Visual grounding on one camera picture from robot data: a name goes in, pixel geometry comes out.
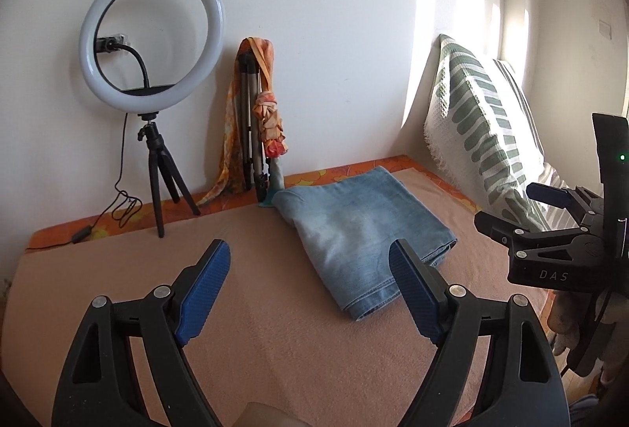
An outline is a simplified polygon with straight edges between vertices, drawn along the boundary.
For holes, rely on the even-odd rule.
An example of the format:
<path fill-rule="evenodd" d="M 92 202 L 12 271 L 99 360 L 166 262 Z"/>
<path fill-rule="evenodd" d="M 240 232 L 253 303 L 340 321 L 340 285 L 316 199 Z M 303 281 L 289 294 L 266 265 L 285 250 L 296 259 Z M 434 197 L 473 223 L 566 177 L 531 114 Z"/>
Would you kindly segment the gloved right hand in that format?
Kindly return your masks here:
<path fill-rule="evenodd" d="M 555 334 L 553 353 L 568 350 L 567 367 L 581 377 L 602 362 L 601 383 L 611 385 L 628 357 L 628 298 L 620 293 L 554 296 L 548 327 Z"/>

